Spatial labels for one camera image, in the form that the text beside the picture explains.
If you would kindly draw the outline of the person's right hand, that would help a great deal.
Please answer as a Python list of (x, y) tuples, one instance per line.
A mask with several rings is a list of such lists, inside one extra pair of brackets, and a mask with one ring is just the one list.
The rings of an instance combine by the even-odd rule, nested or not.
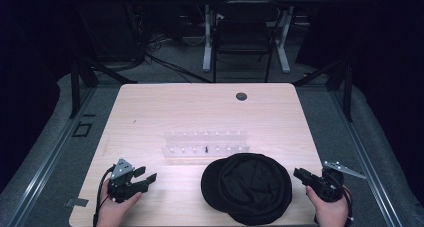
[(344, 227), (349, 216), (348, 201), (342, 197), (336, 202), (323, 201), (315, 191), (306, 186), (306, 195), (315, 208), (315, 215), (320, 227)]

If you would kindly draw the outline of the black chair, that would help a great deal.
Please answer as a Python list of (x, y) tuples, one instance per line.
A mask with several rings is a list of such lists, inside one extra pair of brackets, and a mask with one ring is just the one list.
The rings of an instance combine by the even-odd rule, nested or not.
[(212, 72), (217, 80), (217, 57), (224, 55), (268, 56), (264, 82), (268, 81), (276, 32), (283, 11), (272, 1), (227, 1), (213, 11)]

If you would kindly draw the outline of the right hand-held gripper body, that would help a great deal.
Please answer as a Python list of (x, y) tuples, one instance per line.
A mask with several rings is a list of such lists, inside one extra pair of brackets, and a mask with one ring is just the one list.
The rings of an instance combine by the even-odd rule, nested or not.
[(310, 175), (309, 186), (323, 201), (336, 202), (346, 193), (343, 187), (345, 174), (361, 179), (366, 178), (365, 175), (342, 165), (340, 162), (325, 161), (321, 176)]

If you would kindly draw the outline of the person's left hand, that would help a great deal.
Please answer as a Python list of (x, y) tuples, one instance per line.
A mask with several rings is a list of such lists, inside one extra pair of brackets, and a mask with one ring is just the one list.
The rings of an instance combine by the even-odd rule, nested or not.
[(114, 202), (108, 196), (108, 184), (109, 179), (107, 179), (102, 185), (100, 207), (95, 227), (120, 227), (127, 212), (140, 200), (142, 196), (141, 192), (137, 192), (131, 198), (122, 203)]

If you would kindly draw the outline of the clear acrylic rack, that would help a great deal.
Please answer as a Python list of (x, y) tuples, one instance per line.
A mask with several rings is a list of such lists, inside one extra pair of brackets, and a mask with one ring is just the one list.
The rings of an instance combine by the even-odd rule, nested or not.
[(250, 147), (245, 131), (172, 131), (165, 133), (161, 150), (165, 157), (227, 157), (248, 153)]

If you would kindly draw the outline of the grey tape strip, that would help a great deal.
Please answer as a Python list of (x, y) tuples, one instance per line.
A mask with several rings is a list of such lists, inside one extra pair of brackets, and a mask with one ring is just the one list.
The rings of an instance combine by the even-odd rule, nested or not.
[(88, 200), (81, 199), (81, 198), (70, 198), (65, 202), (65, 205), (67, 207), (75, 207), (75, 206), (86, 207), (87, 204), (88, 204)]

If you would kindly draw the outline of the black metal stand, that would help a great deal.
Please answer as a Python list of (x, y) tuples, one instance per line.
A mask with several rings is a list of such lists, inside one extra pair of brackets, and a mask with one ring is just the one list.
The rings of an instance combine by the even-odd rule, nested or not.
[(116, 73), (98, 61), (91, 58), (76, 58), (71, 65), (70, 72), (72, 96), (70, 119), (74, 118), (81, 108), (80, 81), (83, 81), (89, 88), (95, 88), (99, 84), (99, 80), (94, 73), (95, 70), (106, 74), (121, 84), (135, 84), (135, 81)]
[(325, 84), (328, 91), (337, 91), (343, 86), (342, 111), (349, 122), (352, 122), (351, 102), (353, 89), (353, 67), (347, 60), (337, 60), (324, 68), (306, 74), (300, 80), (293, 82), (296, 87), (303, 86), (321, 75), (328, 74)]

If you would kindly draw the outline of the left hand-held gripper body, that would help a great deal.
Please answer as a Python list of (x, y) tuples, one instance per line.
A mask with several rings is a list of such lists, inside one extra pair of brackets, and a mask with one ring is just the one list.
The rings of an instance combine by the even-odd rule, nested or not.
[(136, 169), (132, 164), (120, 158), (115, 165), (108, 184), (108, 195), (117, 203), (122, 203), (137, 192), (146, 193), (149, 186), (140, 186), (138, 182), (132, 183), (132, 171)]

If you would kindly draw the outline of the black cloth hat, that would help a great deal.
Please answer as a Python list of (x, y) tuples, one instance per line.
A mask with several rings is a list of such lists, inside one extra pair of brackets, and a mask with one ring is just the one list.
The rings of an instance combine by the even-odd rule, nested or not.
[(238, 153), (213, 161), (204, 170), (200, 186), (213, 209), (248, 226), (273, 223), (292, 201), (287, 170), (262, 154)]

